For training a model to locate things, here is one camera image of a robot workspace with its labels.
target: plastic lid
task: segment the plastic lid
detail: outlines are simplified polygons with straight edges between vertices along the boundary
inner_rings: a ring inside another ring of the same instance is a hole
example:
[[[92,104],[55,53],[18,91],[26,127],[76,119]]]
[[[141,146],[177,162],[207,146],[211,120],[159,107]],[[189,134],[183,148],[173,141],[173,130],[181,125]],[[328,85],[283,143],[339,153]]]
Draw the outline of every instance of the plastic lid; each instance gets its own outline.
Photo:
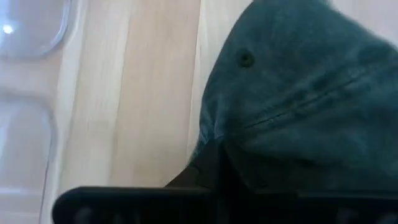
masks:
[[[52,147],[49,112],[0,95],[0,222],[38,224]]]
[[[0,0],[0,57],[39,57],[67,29],[69,0]]]

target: wood grain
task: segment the wood grain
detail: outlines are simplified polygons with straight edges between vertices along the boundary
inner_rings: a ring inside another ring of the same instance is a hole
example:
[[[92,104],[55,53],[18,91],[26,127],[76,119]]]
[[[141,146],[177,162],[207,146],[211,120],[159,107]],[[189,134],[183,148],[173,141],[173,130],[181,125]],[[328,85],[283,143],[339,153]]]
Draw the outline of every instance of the wood grain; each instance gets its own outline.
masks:
[[[88,1],[59,191],[108,185],[131,0]]]
[[[133,10],[111,184],[161,186],[186,164],[199,0]]]

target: transparent plastic container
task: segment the transparent plastic container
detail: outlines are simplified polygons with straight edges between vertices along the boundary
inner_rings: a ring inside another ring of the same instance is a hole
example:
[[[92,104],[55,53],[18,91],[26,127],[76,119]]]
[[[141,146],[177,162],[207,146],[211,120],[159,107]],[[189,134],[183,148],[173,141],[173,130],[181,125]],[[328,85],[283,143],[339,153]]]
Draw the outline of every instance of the transparent plastic container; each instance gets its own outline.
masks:
[[[38,224],[70,0],[0,0],[0,223]]]
[[[0,220],[38,223],[54,144],[50,110],[32,98],[0,95]]]
[[[39,57],[62,40],[67,0],[0,0],[0,56]]]

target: wooden surface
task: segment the wooden surface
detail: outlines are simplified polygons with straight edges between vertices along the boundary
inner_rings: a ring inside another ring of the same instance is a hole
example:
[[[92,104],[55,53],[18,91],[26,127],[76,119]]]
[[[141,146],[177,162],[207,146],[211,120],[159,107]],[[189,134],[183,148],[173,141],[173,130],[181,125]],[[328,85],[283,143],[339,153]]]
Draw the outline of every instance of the wooden surface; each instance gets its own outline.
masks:
[[[43,223],[79,185],[162,186],[185,166],[200,100],[224,40],[251,0],[80,0],[53,107],[58,144]],[[335,0],[394,42],[394,0]]]

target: green cloth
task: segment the green cloth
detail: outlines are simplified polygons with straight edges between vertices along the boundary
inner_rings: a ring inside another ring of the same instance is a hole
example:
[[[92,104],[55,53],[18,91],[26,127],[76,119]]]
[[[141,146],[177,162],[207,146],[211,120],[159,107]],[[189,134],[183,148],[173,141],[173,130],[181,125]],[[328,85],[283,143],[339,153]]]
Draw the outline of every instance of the green cloth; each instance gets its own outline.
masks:
[[[233,142],[251,187],[398,189],[398,55],[316,0],[254,1],[203,95],[194,157]]]

